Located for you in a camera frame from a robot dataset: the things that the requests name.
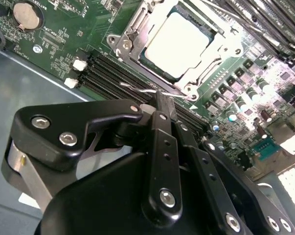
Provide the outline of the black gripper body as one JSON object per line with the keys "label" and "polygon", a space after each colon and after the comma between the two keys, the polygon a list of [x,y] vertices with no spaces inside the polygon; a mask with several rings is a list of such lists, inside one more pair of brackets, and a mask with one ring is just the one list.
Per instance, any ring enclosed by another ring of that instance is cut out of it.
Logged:
{"label": "black gripper body", "polygon": [[146,158],[125,156],[62,189],[49,203],[38,235],[217,235],[203,192],[181,169],[181,218],[158,228],[143,214]]}

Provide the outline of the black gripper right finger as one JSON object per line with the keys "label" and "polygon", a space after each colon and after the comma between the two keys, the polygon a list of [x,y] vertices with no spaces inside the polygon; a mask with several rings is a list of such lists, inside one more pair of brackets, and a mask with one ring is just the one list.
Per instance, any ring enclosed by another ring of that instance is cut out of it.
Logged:
{"label": "black gripper right finger", "polygon": [[295,235],[288,216],[210,141],[175,123],[183,160],[201,186],[213,235]]}

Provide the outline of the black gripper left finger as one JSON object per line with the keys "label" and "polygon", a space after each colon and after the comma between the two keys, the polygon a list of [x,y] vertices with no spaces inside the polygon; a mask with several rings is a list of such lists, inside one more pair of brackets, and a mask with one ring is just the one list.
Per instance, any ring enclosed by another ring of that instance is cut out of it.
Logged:
{"label": "black gripper left finger", "polygon": [[77,182],[81,159],[115,146],[132,146],[148,158],[143,212],[151,220],[177,220],[182,213],[177,112],[170,96],[157,92],[147,104],[115,99],[28,106],[12,121],[2,173],[31,196],[41,211]]}

